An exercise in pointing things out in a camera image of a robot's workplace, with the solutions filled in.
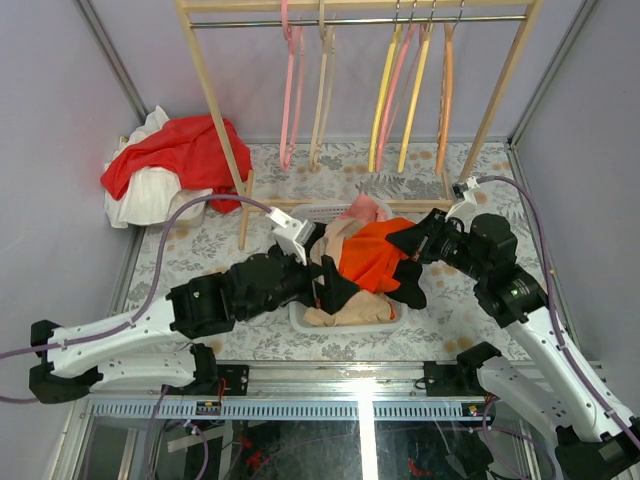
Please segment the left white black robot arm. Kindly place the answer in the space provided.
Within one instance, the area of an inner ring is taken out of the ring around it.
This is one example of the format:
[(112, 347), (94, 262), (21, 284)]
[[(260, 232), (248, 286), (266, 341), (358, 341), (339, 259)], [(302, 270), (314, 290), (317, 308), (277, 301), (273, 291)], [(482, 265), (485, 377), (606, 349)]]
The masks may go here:
[(39, 362), (29, 371), (29, 389), (42, 404), (99, 390), (217, 395), (220, 375), (206, 338), (291, 302), (333, 314), (359, 290), (328, 256), (303, 265), (292, 256), (252, 255), (224, 273), (174, 287), (134, 313), (74, 328), (34, 323), (31, 346)]

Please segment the orange t shirt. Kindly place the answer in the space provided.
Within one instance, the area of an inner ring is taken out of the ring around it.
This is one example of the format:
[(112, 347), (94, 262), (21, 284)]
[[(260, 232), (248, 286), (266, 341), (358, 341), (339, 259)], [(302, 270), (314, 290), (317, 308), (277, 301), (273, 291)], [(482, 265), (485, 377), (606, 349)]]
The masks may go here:
[(409, 258), (389, 244), (389, 233), (415, 225), (402, 217), (367, 224), (343, 244), (345, 257), (340, 261), (339, 273), (371, 293), (386, 293), (399, 285), (392, 274), (400, 260)]

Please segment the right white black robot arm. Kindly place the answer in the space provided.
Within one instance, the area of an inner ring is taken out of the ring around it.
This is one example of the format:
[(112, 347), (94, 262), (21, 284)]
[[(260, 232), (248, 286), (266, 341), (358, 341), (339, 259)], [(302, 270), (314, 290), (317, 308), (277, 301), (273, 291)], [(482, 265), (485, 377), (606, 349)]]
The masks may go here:
[(387, 235), (420, 264), (441, 261), (473, 279), (481, 309), (522, 347), (548, 384), (541, 388), (488, 343), (457, 357), (456, 382), (504, 401), (553, 445), (567, 479), (612, 479), (639, 462), (639, 419), (600, 379), (567, 336), (551, 299), (517, 262), (509, 222), (481, 214), (469, 231), (434, 209)]

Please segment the orange wavy hanger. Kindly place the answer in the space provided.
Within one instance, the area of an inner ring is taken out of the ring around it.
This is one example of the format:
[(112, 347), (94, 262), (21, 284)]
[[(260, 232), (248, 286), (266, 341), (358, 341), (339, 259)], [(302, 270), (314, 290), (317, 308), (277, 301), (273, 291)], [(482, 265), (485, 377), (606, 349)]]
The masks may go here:
[(446, 160), (446, 151), (448, 145), (451, 112), (453, 105), (454, 95), (454, 46), (453, 37), (454, 32), (459, 24), (462, 14), (465, 8), (465, 0), (461, 0), (459, 4), (459, 12), (454, 23), (444, 23), (444, 54), (443, 54), (443, 66), (442, 66), (442, 78), (441, 78), (441, 95), (440, 95), (440, 110), (439, 110), (439, 124), (438, 124), (438, 136), (437, 136), (437, 151), (436, 151), (436, 165), (435, 173), (440, 175), (444, 171), (444, 165)]

